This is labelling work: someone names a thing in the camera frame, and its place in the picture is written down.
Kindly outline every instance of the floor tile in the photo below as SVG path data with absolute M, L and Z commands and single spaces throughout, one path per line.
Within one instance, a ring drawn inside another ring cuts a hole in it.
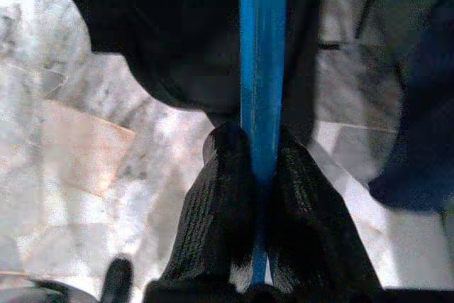
M 332 154 L 342 126 L 338 123 L 317 121 L 314 130 L 314 140 L 323 147 L 328 154 Z
M 103 196 L 134 133 L 56 101 L 43 102 L 44 176 Z
M 41 80 L 41 95 L 50 97 L 65 85 L 67 76 L 44 69 L 41 70 Z
M 16 124 L 0 121 L 0 176 L 26 165 L 35 151 Z
M 438 214 L 391 211 L 354 179 L 343 198 L 383 285 L 454 289 Z
M 134 254 L 147 227 L 147 215 L 155 196 L 145 180 L 119 181 L 115 187 L 124 191 L 121 199 L 107 200 L 111 239 L 121 252 Z
M 0 250 L 0 272 L 21 272 L 22 261 L 16 241 L 12 237 L 0 235 Z
M 0 234 L 31 234 L 41 223 L 41 169 L 30 163 L 0 176 Z
M 317 63 L 319 120 L 397 129 L 402 92 L 373 49 L 321 51 Z
M 23 261 L 26 272 L 44 276 L 104 276 L 110 261 L 107 226 L 50 227 Z
M 322 39 L 352 41 L 360 22 L 366 0 L 324 0 Z M 384 44 L 384 35 L 380 32 L 373 13 L 365 23 L 362 41 Z
M 394 133 L 342 127 L 333 150 L 334 160 L 367 186 L 378 176 L 394 143 Z
M 36 125 L 39 108 L 40 80 L 33 69 L 18 66 L 10 60 L 0 63 L 0 114 L 2 121 L 14 125 L 19 133 L 27 136 Z
M 23 65 L 65 75 L 89 52 L 87 26 L 72 0 L 2 0 L 2 6 L 11 22 L 5 54 Z
M 52 179 L 43 180 L 44 222 L 49 226 L 107 223 L 104 200 Z

